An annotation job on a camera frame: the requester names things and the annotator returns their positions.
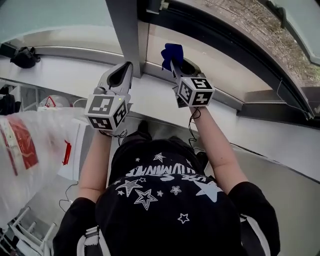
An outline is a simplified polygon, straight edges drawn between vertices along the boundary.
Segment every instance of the black t-shirt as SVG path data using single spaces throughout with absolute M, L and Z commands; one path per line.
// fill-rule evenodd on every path
M 96 204 L 73 202 L 53 240 L 54 255 L 77 255 L 80 237 L 97 224 L 112 256 L 246 255 L 240 214 L 257 221 L 271 255 L 278 255 L 276 214 L 261 190 L 242 182 L 226 195 L 198 173 L 194 154 L 170 141 L 120 147 L 112 184 Z

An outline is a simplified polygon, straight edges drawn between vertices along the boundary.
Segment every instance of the backpack strap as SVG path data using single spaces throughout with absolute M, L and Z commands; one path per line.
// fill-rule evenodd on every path
M 265 234 L 257 221 L 247 215 L 240 215 L 241 243 L 248 256 L 271 256 Z
M 86 230 L 76 247 L 77 256 L 111 256 L 106 240 L 99 226 Z

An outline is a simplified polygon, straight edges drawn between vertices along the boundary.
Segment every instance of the red label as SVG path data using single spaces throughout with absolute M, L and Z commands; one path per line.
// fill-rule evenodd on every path
M 25 169 L 28 170 L 38 163 L 35 144 L 27 127 L 20 118 L 7 116 L 7 119 L 19 145 Z
M 8 152 L 11 164 L 12 164 L 12 168 L 13 168 L 14 174 L 15 174 L 15 176 L 18 176 L 17 167 L 16 167 L 16 164 L 15 164 L 14 158 L 13 158 L 13 156 L 11 154 L 6 135 L 5 135 L 4 131 L 1 129 L 1 127 L 0 127 L 0 131 L 1 131 L 1 134 L 2 134 L 2 137 L 3 137 L 4 144 L 6 146 L 6 150 Z
M 49 96 L 49 97 L 46 99 L 45 106 L 46 106 L 47 108 L 50 108 L 50 107 L 55 107 L 56 104 L 55 104 L 54 100 Z

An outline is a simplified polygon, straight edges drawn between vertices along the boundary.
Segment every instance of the glass panel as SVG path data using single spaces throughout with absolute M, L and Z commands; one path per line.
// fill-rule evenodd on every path
M 272 90 L 249 69 L 224 53 L 192 37 L 150 25 L 147 61 L 161 65 L 166 43 L 183 46 L 184 57 L 197 64 L 216 88 L 245 101 L 246 93 Z
M 303 46 L 310 55 L 309 59 L 320 65 L 320 33 L 318 28 L 320 24 L 320 1 L 273 0 L 272 2 L 277 7 L 285 8 L 287 23 L 299 35 Z
M 302 87 L 320 87 L 320 67 L 311 64 L 301 47 L 280 21 L 257 0 L 179 0 L 222 20 L 232 22 L 245 35 L 254 37 L 267 52 L 282 63 Z M 317 101 L 320 111 L 320 94 Z M 310 102 L 314 97 L 306 95 Z
M 68 46 L 121 54 L 105 0 L 6 0 L 0 43 Z

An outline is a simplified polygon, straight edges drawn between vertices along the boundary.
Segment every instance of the black bag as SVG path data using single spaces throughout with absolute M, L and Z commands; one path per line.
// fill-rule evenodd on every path
M 15 97 L 7 94 L 0 99 L 0 116 L 7 116 L 13 113 L 18 113 L 20 110 L 21 102 L 15 101 Z
M 10 62 L 16 64 L 22 69 L 30 69 L 40 61 L 40 57 L 36 54 L 36 50 L 32 47 L 30 50 L 27 47 L 22 47 Z

